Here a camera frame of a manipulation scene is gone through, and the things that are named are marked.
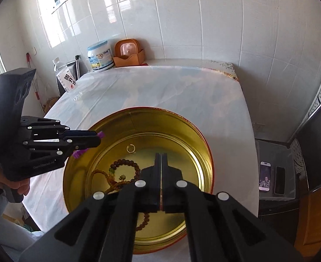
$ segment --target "round metal tin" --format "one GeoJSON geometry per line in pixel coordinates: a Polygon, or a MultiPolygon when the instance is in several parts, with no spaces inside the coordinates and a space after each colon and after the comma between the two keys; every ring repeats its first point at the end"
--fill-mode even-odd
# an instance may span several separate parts
{"type": "MultiPolygon", "coordinates": [[[[75,159],[68,159],[63,177],[63,195],[71,212],[97,191],[110,185],[100,170],[109,173],[118,159],[133,160],[140,169],[154,165],[156,153],[167,153],[169,166],[182,171],[184,180],[212,193],[214,168],[208,144],[200,131],[188,120],[173,112],[154,107],[133,107],[111,114],[90,130],[103,131],[105,136],[97,148],[91,148],[75,159]]],[[[130,181],[133,167],[123,165],[115,171],[115,181],[124,175],[130,181]]],[[[137,225],[143,222],[140,213],[137,225]]],[[[134,254],[163,249],[186,235],[183,214],[162,211],[149,214],[149,222],[136,232],[134,254]]]]}

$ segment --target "table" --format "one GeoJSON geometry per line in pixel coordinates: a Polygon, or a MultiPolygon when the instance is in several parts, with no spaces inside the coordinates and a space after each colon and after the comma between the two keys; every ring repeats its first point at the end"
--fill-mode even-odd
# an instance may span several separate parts
{"type": "MultiPolygon", "coordinates": [[[[182,66],[140,66],[91,72],[78,81],[81,100],[65,93],[46,118],[71,129],[89,129],[124,108],[160,107],[191,121],[206,138],[214,161],[213,192],[225,191],[257,216],[259,175],[254,134],[243,92],[235,75],[182,66]]],[[[31,180],[23,204],[46,232],[67,215],[64,168],[31,180]]],[[[133,261],[190,261],[187,238],[161,251],[134,255],[133,261]]]]}

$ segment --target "black phone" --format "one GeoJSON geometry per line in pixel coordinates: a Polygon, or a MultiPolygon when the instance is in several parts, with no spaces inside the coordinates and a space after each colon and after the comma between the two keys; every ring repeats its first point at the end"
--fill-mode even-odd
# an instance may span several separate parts
{"type": "Polygon", "coordinates": [[[284,195],[285,193],[285,168],[276,167],[276,183],[274,186],[274,193],[284,195]]]}
{"type": "Polygon", "coordinates": [[[260,180],[259,180],[259,190],[268,192],[271,183],[271,164],[262,161],[260,163],[260,180]]]}

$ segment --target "cabinet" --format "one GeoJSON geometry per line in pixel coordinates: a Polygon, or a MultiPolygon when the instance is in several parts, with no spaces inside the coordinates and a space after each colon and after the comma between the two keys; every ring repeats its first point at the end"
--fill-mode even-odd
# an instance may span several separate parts
{"type": "Polygon", "coordinates": [[[321,189],[300,200],[294,246],[304,257],[314,256],[321,248],[321,189]]]}

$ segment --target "white tile wall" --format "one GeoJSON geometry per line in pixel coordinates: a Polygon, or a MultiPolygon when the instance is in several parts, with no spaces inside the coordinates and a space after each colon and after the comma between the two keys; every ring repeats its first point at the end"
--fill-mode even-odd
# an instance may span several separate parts
{"type": "MultiPolygon", "coordinates": [[[[19,32],[16,0],[3,0],[0,5],[0,55],[6,71],[27,67],[25,46],[19,32]]],[[[33,87],[25,99],[22,114],[43,117],[33,87]]]]}
{"type": "Polygon", "coordinates": [[[46,87],[56,56],[88,64],[88,45],[137,38],[148,58],[232,62],[252,121],[265,124],[256,136],[287,140],[321,81],[320,0],[68,0],[53,14],[52,0],[17,2],[46,87]]]}

